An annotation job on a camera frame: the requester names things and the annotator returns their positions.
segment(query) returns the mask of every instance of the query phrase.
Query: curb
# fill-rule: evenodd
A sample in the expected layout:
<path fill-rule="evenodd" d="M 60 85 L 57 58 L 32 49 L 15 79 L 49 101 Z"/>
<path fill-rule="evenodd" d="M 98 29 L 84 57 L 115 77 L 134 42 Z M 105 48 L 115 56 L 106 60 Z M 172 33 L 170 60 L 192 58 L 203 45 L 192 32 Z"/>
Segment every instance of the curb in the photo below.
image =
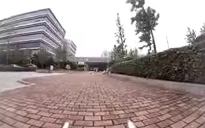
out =
<path fill-rule="evenodd" d="M 20 83 L 20 84 L 23 84 L 23 85 L 35 85 L 35 83 L 27 82 L 27 81 L 24 81 L 24 80 L 18 80 L 17 82 Z"/>

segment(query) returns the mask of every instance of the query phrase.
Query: red brick paving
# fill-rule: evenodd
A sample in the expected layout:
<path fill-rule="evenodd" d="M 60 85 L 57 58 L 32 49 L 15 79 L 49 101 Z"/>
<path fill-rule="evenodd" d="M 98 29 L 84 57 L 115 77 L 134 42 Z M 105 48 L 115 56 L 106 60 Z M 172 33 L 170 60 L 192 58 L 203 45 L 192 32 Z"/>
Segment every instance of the red brick paving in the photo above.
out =
<path fill-rule="evenodd" d="M 0 128 L 205 128 L 205 98 L 72 73 L 0 93 Z"/>

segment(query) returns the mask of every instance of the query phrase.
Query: shrub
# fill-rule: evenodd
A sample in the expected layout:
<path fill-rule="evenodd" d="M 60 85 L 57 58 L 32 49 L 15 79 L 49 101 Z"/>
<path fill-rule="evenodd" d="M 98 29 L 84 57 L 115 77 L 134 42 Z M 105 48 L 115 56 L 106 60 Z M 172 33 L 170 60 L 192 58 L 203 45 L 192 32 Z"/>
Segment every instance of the shrub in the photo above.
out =
<path fill-rule="evenodd" d="M 0 65 L 0 71 L 36 71 L 36 68 L 33 67 L 20 67 L 12 65 Z"/>
<path fill-rule="evenodd" d="M 205 84 L 205 42 L 116 63 L 111 71 L 152 79 Z"/>

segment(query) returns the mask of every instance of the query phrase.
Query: pole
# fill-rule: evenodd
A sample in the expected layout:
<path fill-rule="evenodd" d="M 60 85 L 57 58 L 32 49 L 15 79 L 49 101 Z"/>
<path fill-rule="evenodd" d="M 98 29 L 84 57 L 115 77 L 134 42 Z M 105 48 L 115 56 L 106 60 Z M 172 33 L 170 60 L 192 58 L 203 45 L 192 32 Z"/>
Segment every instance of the pole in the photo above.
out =
<path fill-rule="evenodd" d="M 168 47 L 168 49 L 169 49 L 169 48 L 170 48 L 170 46 L 169 46 L 169 41 L 168 41 L 167 36 L 166 36 L 166 40 L 167 40 L 167 47 Z"/>
<path fill-rule="evenodd" d="M 7 49 L 6 49 L 6 64 L 9 64 L 9 41 L 7 42 Z"/>

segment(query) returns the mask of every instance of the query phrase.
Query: building facade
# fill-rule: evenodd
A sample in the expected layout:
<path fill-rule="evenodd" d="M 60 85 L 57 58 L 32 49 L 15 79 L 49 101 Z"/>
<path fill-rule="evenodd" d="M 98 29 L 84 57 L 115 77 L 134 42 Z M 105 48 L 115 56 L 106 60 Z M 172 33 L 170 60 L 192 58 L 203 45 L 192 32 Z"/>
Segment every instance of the building facade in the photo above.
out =
<path fill-rule="evenodd" d="M 0 20 L 0 50 L 44 49 L 55 55 L 65 45 L 66 31 L 50 9 L 27 12 Z"/>
<path fill-rule="evenodd" d="M 70 39 L 66 39 L 65 42 L 66 42 L 67 56 L 74 57 L 76 55 L 76 49 L 77 49 L 75 43 Z"/>

